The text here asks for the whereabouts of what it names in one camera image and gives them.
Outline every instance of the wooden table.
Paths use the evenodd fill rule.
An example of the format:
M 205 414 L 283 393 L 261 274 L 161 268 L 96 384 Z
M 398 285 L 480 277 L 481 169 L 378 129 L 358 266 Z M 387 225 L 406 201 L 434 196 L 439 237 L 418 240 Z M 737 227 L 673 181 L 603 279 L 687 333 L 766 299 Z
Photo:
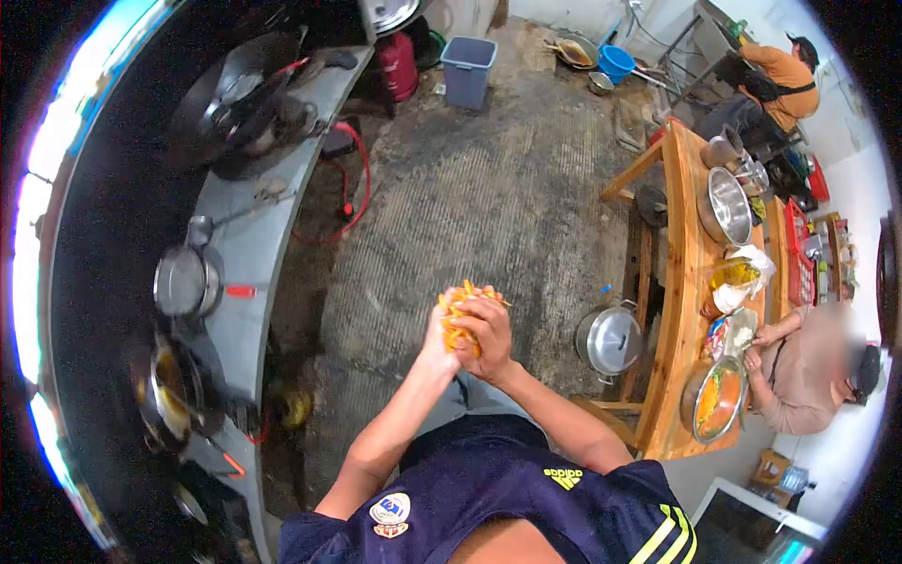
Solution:
M 793 310 L 789 303 L 789 251 L 787 249 L 786 204 L 774 198 L 766 206 L 768 212 L 768 255 L 777 267 L 777 273 L 770 279 L 770 307 L 767 322 L 774 324 Z
M 632 202 L 633 193 L 627 190 L 627 184 L 655 162 L 664 162 L 668 218 L 667 282 L 658 347 L 645 402 L 595 402 L 584 397 L 572 399 L 611 424 L 625 442 L 642 451 L 644 458 L 683 458 L 729 448 L 736 444 L 740 433 L 738 422 L 734 423 L 723 437 L 706 447 L 695 441 L 679 416 L 680 397 L 693 366 L 699 360 L 710 324 L 699 314 L 704 300 L 710 295 L 707 269 L 724 253 L 723 245 L 705 233 L 695 206 L 695 195 L 708 187 L 708 169 L 699 157 L 703 146 L 701 137 L 680 124 L 673 124 L 669 133 L 602 192 L 604 199 Z M 761 227 L 752 230 L 750 242 L 763 250 Z M 644 254 L 640 257 L 640 272 L 643 260 Z M 745 304 L 758 313 L 759 324 L 764 321 L 764 294 L 764 291 L 758 292 L 755 300 L 747 300 Z M 640 413 L 635 432 L 614 416 L 616 410 Z

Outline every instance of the bottle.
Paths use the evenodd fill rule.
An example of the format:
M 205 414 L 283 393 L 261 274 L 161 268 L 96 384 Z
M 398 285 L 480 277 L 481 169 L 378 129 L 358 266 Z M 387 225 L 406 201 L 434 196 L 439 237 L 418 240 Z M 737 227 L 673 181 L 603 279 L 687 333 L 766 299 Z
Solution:
M 742 35 L 742 32 L 745 31 L 745 28 L 746 28 L 748 25 L 749 25 L 749 23 L 746 22 L 745 20 L 739 20 L 738 22 L 734 23 L 734 24 L 731 26 L 731 28 L 730 28 L 730 35 L 732 35 L 732 36 L 735 37 L 736 39 L 739 39 L 740 35 Z

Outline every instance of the gray countertop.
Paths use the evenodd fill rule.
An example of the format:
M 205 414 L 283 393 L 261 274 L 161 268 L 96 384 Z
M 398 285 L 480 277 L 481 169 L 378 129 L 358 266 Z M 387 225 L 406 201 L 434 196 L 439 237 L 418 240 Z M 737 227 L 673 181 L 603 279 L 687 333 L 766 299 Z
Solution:
M 316 104 L 320 119 L 330 122 L 373 55 L 373 47 L 369 45 L 344 49 L 357 58 L 356 68 L 323 69 L 311 82 L 290 92 L 297 99 Z M 210 172 L 194 211 L 195 215 L 210 216 L 216 221 L 252 207 L 254 195 L 262 185 L 287 184 L 278 203 L 223 225 L 209 245 L 221 260 L 223 284 L 257 287 L 256 296 L 250 300 L 223 296 L 206 318 L 207 338 L 204 340 L 208 339 L 217 356 L 217 360 L 209 364 L 221 366 L 222 374 L 215 375 L 219 376 L 218 381 L 225 382 L 223 393 L 241 395 L 258 406 L 262 394 L 263 357 L 282 257 L 323 140 L 324 135 L 307 139 L 269 170 L 250 180 L 223 180 Z M 288 194 L 294 194 L 294 197 L 285 198 Z M 220 479 L 244 496 L 261 561 L 273 562 L 277 557 L 278 530 L 273 531 L 272 527 L 279 523 L 265 512 L 260 449 L 229 420 L 215 441 L 246 472 L 243 478 L 222 476 Z M 232 469 L 220 452 L 197 436 L 192 438 L 186 454 L 211 473 Z

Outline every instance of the red gas cylinder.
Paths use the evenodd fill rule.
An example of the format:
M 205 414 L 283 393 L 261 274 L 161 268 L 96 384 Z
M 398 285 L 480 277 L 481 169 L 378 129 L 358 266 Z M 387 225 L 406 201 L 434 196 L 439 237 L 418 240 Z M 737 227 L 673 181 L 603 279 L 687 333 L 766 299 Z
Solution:
M 382 77 L 396 102 L 406 100 L 417 90 L 419 79 L 413 59 L 413 42 L 401 32 L 379 41 Z

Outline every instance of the hand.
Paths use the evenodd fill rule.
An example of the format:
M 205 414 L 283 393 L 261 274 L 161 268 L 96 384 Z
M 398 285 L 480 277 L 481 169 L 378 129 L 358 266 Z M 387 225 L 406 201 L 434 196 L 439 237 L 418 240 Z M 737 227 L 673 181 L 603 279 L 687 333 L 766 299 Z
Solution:
M 441 323 L 444 313 L 439 306 L 432 308 L 423 348 L 419 351 L 414 366 L 426 373 L 441 378 L 446 377 L 450 381 L 451 377 L 460 369 L 460 360 L 455 353 L 449 353 L 445 349 L 445 328 Z
M 758 353 L 757 347 L 749 348 L 745 351 L 745 358 L 742 359 L 742 363 L 745 364 L 749 376 L 762 375 L 761 355 Z
M 758 333 L 755 334 L 754 340 L 751 341 L 752 345 L 757 347 L 769 347 L 773 344 L 774 341 L 780 338 L 779 329 L 773 325 L 765 325 L 764 327 L 758 329 Z
M 482 291 L 494 291 L 494 288 L 486 286 L 475 293 L 479 295 Z M 451 319 L 451 325 L 472 331 L 481 349 L 477 358 L 473 343 L 460 338 L 456 343 L 457 358 L 464 370 L 497 387 L 512 362 L 511 319 L 507 310 L 496 300 L 482 298 L 464 300 L 456 306 L 468 315 Z

